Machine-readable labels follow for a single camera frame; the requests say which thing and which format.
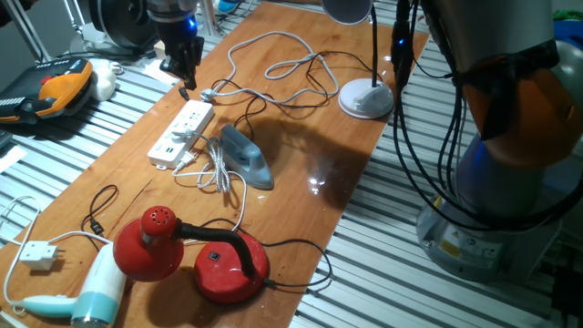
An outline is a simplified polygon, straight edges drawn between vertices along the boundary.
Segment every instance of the white label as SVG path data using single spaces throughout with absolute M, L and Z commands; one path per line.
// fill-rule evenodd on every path
M 12 147 L 2 158 L 0 158 L 0 173 L 13 166 L 25 155 L 26 152 L 24 149 L 21 149 L 18 146 Z
M 439 248 L 459 261 L 479 268 L 491 269 L 502 249 L 502 243 L 482 241 L 448 225 Z

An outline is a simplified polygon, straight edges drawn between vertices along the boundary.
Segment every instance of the metal grating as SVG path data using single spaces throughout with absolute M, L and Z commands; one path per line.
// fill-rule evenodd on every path
M 243 14 L 248 5 L 249 0 L 235 14 Z M 318 5 L 293 6 L 322 11 Z M 375 6 L 379 23 L 391 25 L 395 1 L 383 0 Z M 228 18 L 221 26 L 229 32 L 241 20 Z M 205 55 L 217 41 L 207 40 Z M 448 73 L 432 41 L 419 64 L 430 74 Z M 72 118 L 35 127 L 37 137 L 15 137 L 13 142 L 28 155 L 0 175 L 0 210 L 13 197 L 25 193 L 48 205 L 169 89 L 141 75 L 138 68 L 128 67 L 119 77 L 111 100 L 91 102 Z M 414 70 L 404 92 L 405 119 L 418 156 L 434 178 L 453 105 L 454 88 L 448 80 L 432 79 L 418 68 Z M 21 129 L 32 132 L 29 127 Z M 554 327 L 548 321 L 553 277 L 537 272 L 523 285 L 484 285 L 462 281 L 425 256 L 414 229 L 423 201 L 401 169 L 392 133 L 389 124 L 328 245 L 333 279 L 305 293 L 290 327 Z M 468 118 L 462 150 L 475 133 Z M 410 158 L 407 163 L 418 173 Z M 432 194 L 426 183 L 418 183 L 425 193 Z M 0 231 L 16 236 L 32 214 L 18 208 L 5 218 Z M 313 279 L 326 272 L 322 261 Z

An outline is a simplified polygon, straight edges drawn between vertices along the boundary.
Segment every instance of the lamp head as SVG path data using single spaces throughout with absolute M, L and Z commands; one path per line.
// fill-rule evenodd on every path
M 368 17 L 373 0 L 322 0 L 322 8 L 336 22 L 354 25 Z

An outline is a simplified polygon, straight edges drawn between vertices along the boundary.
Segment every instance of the wooden tabletop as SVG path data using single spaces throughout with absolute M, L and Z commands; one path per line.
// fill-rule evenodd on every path
M 202 60 L 197 73 L 199 88 L 191 92 L 190 97 L 199 99 L 202 89 L 210 87 L 216 79 L 228 76 L 231 67 L 227 52 L 232 46 L 274 30 L 300 36 L 315 52 L 347 51 L 371 64 L 370 24 L 342 26 L 325 15 L 262 3 Z M 394 82 L 388 57 L 391 32 L 390 27 L 379 26 L 379 72 L 390 85 Z M 415 35 L 414 51 L 418 56 L 426 41 L 427 35 Z M 269 81 L 263 73 L 276 62 L 306 55 L 306 49 L 288 37 L 264 38 L 234 53 L 233 59 L 238 63 L 234 81 L 278 99 L 287 98 L 310 86 L 305 78 L 307 67 L 298 69 L 282 81 Z M 326 61 L 341 86 L 352 79 L 370 76 L 349 56 L 329 55 Z M 317 69 L 313 74 L 326 89 L 333 90 L 333 83 L 323 69 Z M 220 128 L 232 124 L 244 112 L 248 99 L 246 95 L 217 98 L 216 115 L 204 134 L 218 136 Z M 294 103 L 311 104 L 321 99 L 317 95 L 305 94 Z M 206 190 L 196 188 L 196 178 L 174 180 L 169 170 L 161 171 L 149 164 L 149 149 L 184 103 L 176 88 L 170 90 L 48 206 L 39 217 L 31 239 L 48 240 L 78 230 L 80 221 L 88 213 L 90 201 L 107 184 L 116 184 L 120 190 L 115 202 L 97 216 L 106 231 L 105 236 L 111 240 L 128 221 L 154 205 L 169 206 L 179 217 L 193 224 L 220 217 L 238 218 L 242 196 L 240 181 L 233 181 L 231 194 L 217 194 L 214 186 Z M 325 246 L 387 119 L 350 118 L 340 110 L 337 97 L 328 106 L 316 109 L 282 109 L 269 105 L 263 113 L 251 118 L 255 143 L 270 166 L 275 188 L 272 191 L 249 190 L 242 227 L 260 241 L 304 238 Z M 248 128 L 243 125 L 240 128 L 248 133 Z M 201 142 L 195 145 L 198 149 L 202 147 Z M 185 171 L 200 170 L 206 161 L 207 158 L 202 156 Z M 66 252 L 51 272 L 30 272 L 25 265 L 17 265 L 9 288 L 12 299 L 38 294 L 78 295 L 96 250 L 82 237 L 59 242 L 58 246 Z M 199 245 L 187 247 L 182 267 L 165 281 L 137 282 L 129 288 L 116 326 L 288 326 L 303 289 L 265 288 L 258 297 L 235 306 L 210 303 L 201 297 L 193 280 L 192 266 L 200 248 Z M 2 280 L 15 252 L 14 245 L 0 250 Z M 271 262 L 270 277 L 286 283 L 309 282 L 321 257 L 317 250 L 305 244 L 268 249 L 267 254 Z M 12 314 L 4 300 L 0 304 Z M 67 320 L 33 315 L 27 315 L 23 322 L 30 327 L 68 324 Z

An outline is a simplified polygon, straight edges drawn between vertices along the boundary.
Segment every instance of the power outlet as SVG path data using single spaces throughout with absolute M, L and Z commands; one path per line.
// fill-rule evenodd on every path
M 189 136 L 187 132 L 202 133 L 213 115 L 211 104 L 189 100 L 148 152 L 150 163 L 162 170 L 175 169 L 198 138 Z

